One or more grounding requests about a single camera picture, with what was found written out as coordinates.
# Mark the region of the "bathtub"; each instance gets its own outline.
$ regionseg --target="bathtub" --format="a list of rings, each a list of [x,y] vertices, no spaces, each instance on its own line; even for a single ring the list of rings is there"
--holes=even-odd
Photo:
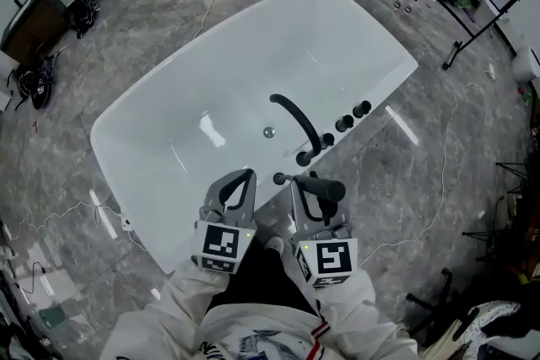
[[[259,208],[280,190],[276,172],[309,169],[295,161],[311,148],[307,136],[271,94],[294,101],[337,144],[347,135],[335,129],[339,118],[363,100],[374,109],[417,67],[353,0],[263,0],[135,83],[95,122],[92,147],[122,213],[171,272],[216,179],[254,169]]]

